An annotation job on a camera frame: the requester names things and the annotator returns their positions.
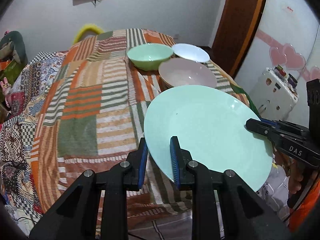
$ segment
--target mint green plate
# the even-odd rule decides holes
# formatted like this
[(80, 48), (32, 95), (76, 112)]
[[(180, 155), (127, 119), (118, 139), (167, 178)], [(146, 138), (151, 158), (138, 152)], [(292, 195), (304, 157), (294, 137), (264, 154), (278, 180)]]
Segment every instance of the mint green plate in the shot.
[(170, 138), (193, 160), (210, 170), (234, 170), (254, 191), (271, 170), (272, 146), (265, 137), (246, 130), (254, 112), (233, 96), (198, 85), (179, 86), (158, 95), (144, 119), (144, 136), (156, 164), (173, 181)]
[(163, 44), (147, 43), (130, 49), (128, 58), (142, 70), (158, 70), (159, 65), (170, 59), (173, 50)]

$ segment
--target bed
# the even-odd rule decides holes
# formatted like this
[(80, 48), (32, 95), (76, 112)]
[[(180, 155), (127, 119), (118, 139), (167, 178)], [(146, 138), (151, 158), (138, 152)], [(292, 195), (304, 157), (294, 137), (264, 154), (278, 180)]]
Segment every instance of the bed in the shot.
[[(166, 89), (157, 71), (138, 70), (126, 56), (128, 49), (148, 42), (174, 44), (155, 31), (117, 30), (89, 37), (68, 51), (40, 52), (21, 72), (13, 85), (12, 117), (0, 131), (1, 194), (19, 213), (15, 218), (29, 218), (24, 220), (26, 231), (84, 170), (108, 170), (137, 148), (148, 105)], [(253, 109), (219, 66), (205, 65), (216, 75), (217, 89)], [(279, 178), (275, 167), (271, 174)], [(274, 186), (276, 200), (268, 181), (259, 192), (276, 203), (274, 209), (283, 217), (288, 212), (285, 180), (284, 174)], [(191, 199), (191, 192), (177, 191), (149, 155), (142, 189), (127, 192), (128, 227), (137, 235), (161, 239), (158, 226), (166, 232), (173, 226), (175, 239), (191, 238), (186, 230)], [(100, 207), (97, 235), (101, 213)]]

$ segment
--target door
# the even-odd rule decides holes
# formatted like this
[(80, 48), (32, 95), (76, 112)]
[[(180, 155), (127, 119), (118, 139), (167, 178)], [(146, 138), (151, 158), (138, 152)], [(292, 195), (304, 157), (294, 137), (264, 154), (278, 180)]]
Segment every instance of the door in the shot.
[(214, 62), (234, 77), (258, 28), (266, 0), (226, 0), (212, 46)]

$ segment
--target yellow tassel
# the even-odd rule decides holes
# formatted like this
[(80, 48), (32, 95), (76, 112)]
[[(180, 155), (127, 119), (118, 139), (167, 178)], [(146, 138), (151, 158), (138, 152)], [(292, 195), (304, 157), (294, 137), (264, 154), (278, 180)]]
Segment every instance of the yellow tassel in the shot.
[(85, 24), (82, 26), (82, 28), (79, 30), (79, 32), (75, 36), (75, 39), (73, 41), (73, 45), (76, 44), (77, 42), (79, 42), (82, 35), (87, 31), (92, 31), (92, 32), (96, 33), (97, 35), (105, 32), (104, 30), (102, 30), (100, 27), (98, 27), (95, 24)]

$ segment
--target white mini fridge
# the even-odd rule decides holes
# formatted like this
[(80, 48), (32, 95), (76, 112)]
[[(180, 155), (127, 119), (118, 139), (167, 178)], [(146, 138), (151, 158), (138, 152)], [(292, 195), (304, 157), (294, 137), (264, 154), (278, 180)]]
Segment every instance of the white mini fridge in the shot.
[(262, 118), (285, 120), (297, 104), (299, 97), (291, 84), (267, 68), (249, 93)]

